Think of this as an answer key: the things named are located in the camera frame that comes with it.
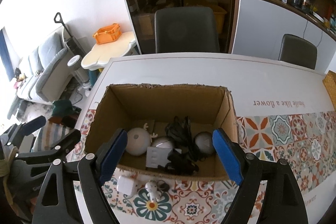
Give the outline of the pink round antler night light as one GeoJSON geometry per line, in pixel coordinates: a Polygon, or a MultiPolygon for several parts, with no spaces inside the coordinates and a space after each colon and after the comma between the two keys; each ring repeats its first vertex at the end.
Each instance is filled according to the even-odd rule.
{"type": "Polygon", "coordinates": [[[155,133],[149,133],[149,126],[145,123],[142,127],[135,127],[127,132],[127,145],[126,152],[132,156],[141,156],[147,151],[147,147],[150,147],[153,139],[158,135],[155,133]]]}

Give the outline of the white battery charger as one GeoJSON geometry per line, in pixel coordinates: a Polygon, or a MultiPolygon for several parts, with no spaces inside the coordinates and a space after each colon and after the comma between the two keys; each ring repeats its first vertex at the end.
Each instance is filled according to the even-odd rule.
{"type": "Polygon", "coordinates": [[[147,147],[146,167],[158,168],[159,166],[166,166],[170,162],[168,155],[172,150],[172,148],[147,147]]]}

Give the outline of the black power adapter with cable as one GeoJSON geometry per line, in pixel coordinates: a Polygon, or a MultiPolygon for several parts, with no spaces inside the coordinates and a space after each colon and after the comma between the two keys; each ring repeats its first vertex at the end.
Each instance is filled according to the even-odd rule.
{"type": "Polygon", "coordinates": [[[158,165],[158,169],[176,176],[192,176],[199,172],[199,167],[192,162],[185,154],[172,149],[167,156],[167,164],[158,165]]]}

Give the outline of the striped fabric chair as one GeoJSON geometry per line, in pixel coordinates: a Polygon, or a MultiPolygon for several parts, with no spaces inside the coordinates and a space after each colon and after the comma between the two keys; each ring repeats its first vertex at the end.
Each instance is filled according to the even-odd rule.
{"type": "Polygon", "coordinates": [[[51,117],[46,124],[38,129],[31,152],[51,149],[57,141],[74,129],[76,120],[73,117],[51,117]]]}

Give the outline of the green cap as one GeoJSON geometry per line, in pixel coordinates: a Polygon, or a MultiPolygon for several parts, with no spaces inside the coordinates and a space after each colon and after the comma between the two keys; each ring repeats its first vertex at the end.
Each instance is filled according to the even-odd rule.
{"type": "Polygon", "coordinates": [[[52,116],[65,117],[80,114],[81,108],[74,106],[70,100],[57,100],[52,103],[52,116]]]}

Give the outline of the grey sofa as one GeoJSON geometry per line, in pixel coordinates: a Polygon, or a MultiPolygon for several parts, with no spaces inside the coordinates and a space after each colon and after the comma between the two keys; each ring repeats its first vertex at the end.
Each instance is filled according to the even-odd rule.
{"type": "Polygon", "coordinates": [[[29,102],[51,105],[60,99],[73,75],[67,66],[74,54],[67,48],[64,28],[24,55],[18,65],[24,75],[17,96],[29,102]]]}

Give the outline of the white round device in box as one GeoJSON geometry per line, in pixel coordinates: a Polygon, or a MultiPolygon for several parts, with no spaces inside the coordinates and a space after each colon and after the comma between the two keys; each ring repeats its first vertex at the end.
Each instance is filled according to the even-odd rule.
{"type": "Polygon", "coordinates": [[[169,148],[169,149],[174,149],[174,143],[173,141],[167,137],[167,136],[161,136],[158,137],[153,141],[151,144],[152,147],[156,148],[169,148]]]}

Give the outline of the brown cardboard box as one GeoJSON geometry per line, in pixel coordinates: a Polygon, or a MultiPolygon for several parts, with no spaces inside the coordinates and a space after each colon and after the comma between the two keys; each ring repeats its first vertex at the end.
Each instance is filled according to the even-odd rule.
{"type": "Polygon", "coordinates": [[[222,128],[238,141],[238,123],[231,92],[206,85],[109,85],[96,108],[84,151],[96,153],[117,129],[126,131],[147,124],[151,133],[165,136],[175,117],[190,118],[191,135],[222,128]]]}

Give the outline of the grey round night light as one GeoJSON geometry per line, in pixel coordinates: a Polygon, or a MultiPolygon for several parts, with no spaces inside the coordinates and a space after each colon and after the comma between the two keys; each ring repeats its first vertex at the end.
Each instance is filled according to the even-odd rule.
{"type": "Polygon", "coordinates": [[[215,153],[213,135],[208,131],[198,133],[194,137],[194,143],[198,147],[199,151],[205,155],[212,155],[215,153]]]}

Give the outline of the woven wicker tissue box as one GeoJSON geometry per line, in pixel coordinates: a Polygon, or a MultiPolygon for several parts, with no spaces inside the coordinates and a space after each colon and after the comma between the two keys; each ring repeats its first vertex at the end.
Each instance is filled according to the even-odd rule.
{"type": "Polygon", "coordinates": [[[336,73],[328,71],[323,79],[323,84],[333,104],[334,110],[336,110],[336,73]]]}

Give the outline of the orange plastic crate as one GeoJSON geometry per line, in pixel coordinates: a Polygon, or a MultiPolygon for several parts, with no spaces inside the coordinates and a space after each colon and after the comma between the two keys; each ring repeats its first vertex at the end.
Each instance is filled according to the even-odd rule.
{"type": "Polygon", "coordinates": [[[100,28],[93,34],[96,44],[106,44],[115,42],[121,36],[121,27],[119,24],[114,23],[110,26],[100,28]]]}

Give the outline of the dark dining chair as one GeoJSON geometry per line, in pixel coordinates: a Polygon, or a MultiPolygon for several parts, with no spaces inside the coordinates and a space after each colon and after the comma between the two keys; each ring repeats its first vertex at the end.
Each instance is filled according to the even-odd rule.
{"type": "Polygon", "coordinates": [[[284,34],[278,60],[315,70],[317,47],[298,36],[284,34]]]}
{"type": "Polygon", "coordinates": [[[155,52],[219,53],[218,33],[209,7],[172,7],[154,15],[155,52]]]}

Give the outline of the dark dining chair centre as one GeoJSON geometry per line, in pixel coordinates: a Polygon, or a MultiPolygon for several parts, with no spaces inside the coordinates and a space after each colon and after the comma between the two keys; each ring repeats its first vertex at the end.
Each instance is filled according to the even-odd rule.
{"type": "Polygon", "coordinates": [[[155,52],[219,53],[218,33],[209,7],[172,7],[154,15],[155,52]]]}

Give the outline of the white sideboard with shelves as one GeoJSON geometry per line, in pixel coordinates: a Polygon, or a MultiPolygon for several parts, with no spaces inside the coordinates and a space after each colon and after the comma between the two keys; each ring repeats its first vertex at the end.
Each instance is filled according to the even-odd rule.
{"type": "Polygon", "coordinates": [[[335,0],[233,0],[229,53],[277,60],[286,34],[317,48],[317,71],[335,71],[335,0]]]}

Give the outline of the white doll figure keychain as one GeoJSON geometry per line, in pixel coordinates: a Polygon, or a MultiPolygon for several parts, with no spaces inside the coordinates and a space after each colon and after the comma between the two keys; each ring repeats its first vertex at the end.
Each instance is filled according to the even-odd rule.
{"type": "Polygon", "coordinates": [[[163,180],[150,180],[145,184],[145,189],[151,202],[159,202],[163,197],[163,193],[167,192],[170,186],[163,180]]]}

